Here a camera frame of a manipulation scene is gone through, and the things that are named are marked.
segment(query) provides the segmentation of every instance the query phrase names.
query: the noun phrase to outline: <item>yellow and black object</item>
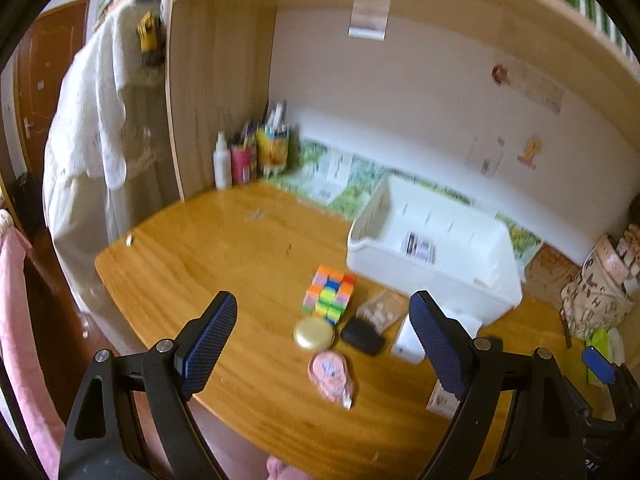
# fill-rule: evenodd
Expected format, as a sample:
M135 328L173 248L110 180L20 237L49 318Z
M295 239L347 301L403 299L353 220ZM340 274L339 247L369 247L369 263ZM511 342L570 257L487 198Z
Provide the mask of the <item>yellow and black object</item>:
M146 13L138 23L142 63L145 65L156 66L164 61L161 27L160 18L153 15L151 11Z

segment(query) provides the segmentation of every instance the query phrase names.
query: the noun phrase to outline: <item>brown door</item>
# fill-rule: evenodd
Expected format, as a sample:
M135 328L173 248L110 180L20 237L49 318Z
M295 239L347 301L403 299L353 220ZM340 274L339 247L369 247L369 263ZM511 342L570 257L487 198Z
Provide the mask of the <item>brown door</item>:
M42 182L44 147L58 107L60 85L84 45L89 0L44 12L18 45L14 74L15 114L27 168Z

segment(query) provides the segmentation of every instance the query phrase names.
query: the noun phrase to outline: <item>door handle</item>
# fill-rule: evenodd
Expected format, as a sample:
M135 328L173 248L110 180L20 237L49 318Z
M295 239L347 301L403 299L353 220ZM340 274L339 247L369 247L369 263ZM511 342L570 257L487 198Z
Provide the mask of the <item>door handle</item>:
M29 118L23 117L22 124L24 124L24 134L27 136L27 140L31 139L31 131L29 128L33 126L33 123L29 122Z

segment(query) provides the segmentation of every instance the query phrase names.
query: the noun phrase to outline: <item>blue gripper pad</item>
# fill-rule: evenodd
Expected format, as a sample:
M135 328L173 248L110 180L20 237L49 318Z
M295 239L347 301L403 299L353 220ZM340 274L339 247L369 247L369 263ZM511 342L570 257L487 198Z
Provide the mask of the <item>blue gripper pad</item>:
M442 387L454 394L457 400L462 400L468 391L468 383L463 362L454 347L455 342L449 339L447 332L455 330L454 326L450 326L451 321L463 332L465 330L457 321L447 318L424 290L416 292L409 299L409 320Z
M180 392L185 400L204 389L237 319L236 298L219 292L204 314L178 334L174 367L182 378Z
M596 347L587 346L582 352L582 362L593 372L602 384L616 384L616 369L606 360Z

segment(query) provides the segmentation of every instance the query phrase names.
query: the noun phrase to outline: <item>metal screw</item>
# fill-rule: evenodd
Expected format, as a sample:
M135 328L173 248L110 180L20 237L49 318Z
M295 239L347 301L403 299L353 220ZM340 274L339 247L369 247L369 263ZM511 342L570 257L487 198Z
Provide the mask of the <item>metal screw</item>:
M485 339L484 337L478 337L474 339L474 346L483 352L491 349L491 341Z
M158 350L161 354L168 352L171 348L174 347L174 342L170 339L162 339L156 344L156 350Z
M549 348L538 348L538 355L543 359L551 359L554 356Z
M111 352L108 350L98 350L95 354L95 360L99 363L105 362L109 357L111 357Z

